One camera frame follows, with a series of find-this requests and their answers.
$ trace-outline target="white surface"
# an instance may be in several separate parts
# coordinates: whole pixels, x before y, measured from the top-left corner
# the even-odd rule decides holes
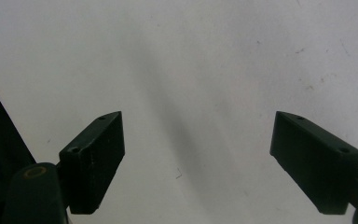
[[[358,1],[0,1],[0,99],[38,161],[123,111],[126,157],[76,224],[351,223],[269,145],[282,110],[358,147]]]

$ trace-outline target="screw hole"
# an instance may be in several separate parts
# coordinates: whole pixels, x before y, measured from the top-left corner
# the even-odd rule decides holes
[[[342,153],[350,153],[350,150],[345,147],[340,148],[339,151]]]
[[[78,148],[78,147],[71,147],[71,148],[69,148],[69,151],[70,151],[70,152],[73,152],[73,153],[77,153],[77,152],[80,151],[80,148]]]

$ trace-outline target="black object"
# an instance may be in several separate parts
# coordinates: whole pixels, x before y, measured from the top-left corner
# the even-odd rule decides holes
[[[92,214],[124,157],[121,112],[94,120],[60,152],[35,163],[0,103],[0,223],[66,223],[66,207]]]
[[[358,149],[307,119],[277,112],[270,154],[321,213],[342,215],[351,203],[358,223]]]

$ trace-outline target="dark mark on surface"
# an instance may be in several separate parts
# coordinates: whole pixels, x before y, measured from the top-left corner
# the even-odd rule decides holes
[[[341,46],[342,46],[342,48],[345,50],[345,53],[346,53],[348,56],[351,56],[351,55],[348,53],[347,48],[345,48],[345,45],[344,45],[344,43],[342,42],[342,40],[339,39],[339,41],[341,42]]]
[[[177,176],[176,179],[180,178],[182,176],[182,172],[180,172],[179,168],[178,168],[178,171],[179,171],[179,176]]]
[[[298,50],[298,51],[296,51],[296,54],[299,54],[299,53],[301,53],[301,52],[304,52],[304,48],[302,48],[301,50]]]

